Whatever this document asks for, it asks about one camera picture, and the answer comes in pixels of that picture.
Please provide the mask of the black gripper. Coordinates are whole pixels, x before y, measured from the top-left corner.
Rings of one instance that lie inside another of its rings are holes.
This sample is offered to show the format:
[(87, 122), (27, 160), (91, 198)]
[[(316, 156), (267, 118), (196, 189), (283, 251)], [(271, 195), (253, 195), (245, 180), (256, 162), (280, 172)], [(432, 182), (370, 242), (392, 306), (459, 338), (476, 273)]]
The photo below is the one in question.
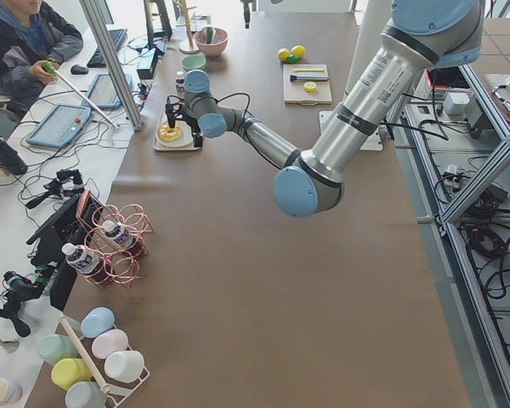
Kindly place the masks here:
[(188, 108), (182, 109), (182, 119), (190, 127), (191, 132), (193, 133), (194, 147), (201, 148), (203, 146), (203, 136), (197, 119), (191, 115), (191, 111)]
[(245, 29), (249, 29), (251, 24), (251, 11), (253, 0), (241, 0), (241, 3), (244, 12), (244, 26)]

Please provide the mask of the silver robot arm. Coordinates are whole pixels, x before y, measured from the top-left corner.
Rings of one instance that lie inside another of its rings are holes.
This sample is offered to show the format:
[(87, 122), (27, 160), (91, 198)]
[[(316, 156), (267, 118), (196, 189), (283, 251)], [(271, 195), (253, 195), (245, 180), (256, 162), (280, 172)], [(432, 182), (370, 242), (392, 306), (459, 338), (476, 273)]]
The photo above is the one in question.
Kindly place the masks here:
[(414, 77), (479, 57), (484, 12), (485, 2), (475, 0), (391, 2), (380, 48), (308, 150), (298, 149), (253, 115), (220, 106), (204, 71), (187, 73), (183, 111), (196, 119), (204, 137), (236, 133), (278, 167), (273, 191), (282, 212), (295, 218), (324, 212), (340, 202), (344, 168)]

